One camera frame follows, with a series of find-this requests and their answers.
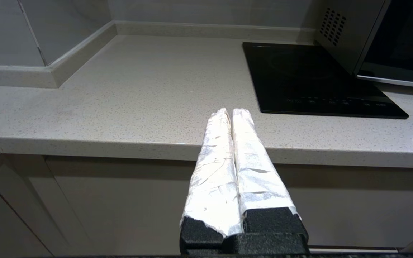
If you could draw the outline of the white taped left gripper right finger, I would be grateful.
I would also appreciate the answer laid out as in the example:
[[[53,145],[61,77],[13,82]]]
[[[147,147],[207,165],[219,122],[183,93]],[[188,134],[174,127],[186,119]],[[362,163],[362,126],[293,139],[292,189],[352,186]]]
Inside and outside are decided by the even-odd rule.
[[[308,251],[308,233],[290,194],[259,139],[251,113],[232,116],[243,233],[234,251]]]

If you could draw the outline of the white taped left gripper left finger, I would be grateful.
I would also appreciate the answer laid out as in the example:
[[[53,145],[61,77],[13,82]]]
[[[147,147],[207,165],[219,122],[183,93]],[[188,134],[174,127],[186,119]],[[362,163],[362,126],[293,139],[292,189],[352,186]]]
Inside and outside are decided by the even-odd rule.
[[[242,234],[231,119],[225,108],[208,119],[179,223],[182,255],[220,254]]]

